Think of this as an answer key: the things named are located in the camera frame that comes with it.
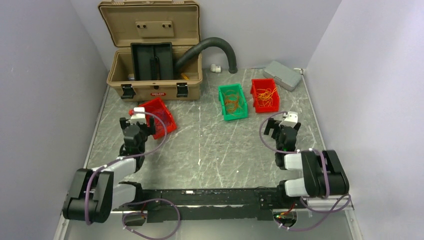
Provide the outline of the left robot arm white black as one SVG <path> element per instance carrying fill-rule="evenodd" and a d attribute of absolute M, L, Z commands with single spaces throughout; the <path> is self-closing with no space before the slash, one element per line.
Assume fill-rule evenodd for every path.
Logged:
<path fill-rule="evenodd" d="M 62 207 L 67 220 L 84 221 L 87 225 L 104 223 L 112 210 L 126 205 L 131 210 L 144 203 L 139 183 L 123 181 L 143 166 L 146 142 L 156 133 L 155 118 L 144 114 L 119 120 L 123 144 L 118 157 L 94 168 L 80 168 L 73 177 Z"/>

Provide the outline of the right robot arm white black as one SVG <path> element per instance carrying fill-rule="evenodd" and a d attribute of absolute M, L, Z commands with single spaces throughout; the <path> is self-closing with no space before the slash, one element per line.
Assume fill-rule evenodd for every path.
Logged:
<path fill-rule="evenodd" d="M 281 170 L 297 171 L 300 177 L 280 182 L 276 203 L 289 207 L 296 197 L 323 198 L 344 196 L 350 184 L 335 150 L 299 150 L 296 146 L 302 124 L 272 116 L 259 127 L 262 143 L 274 152 L 275 164 Z"/>

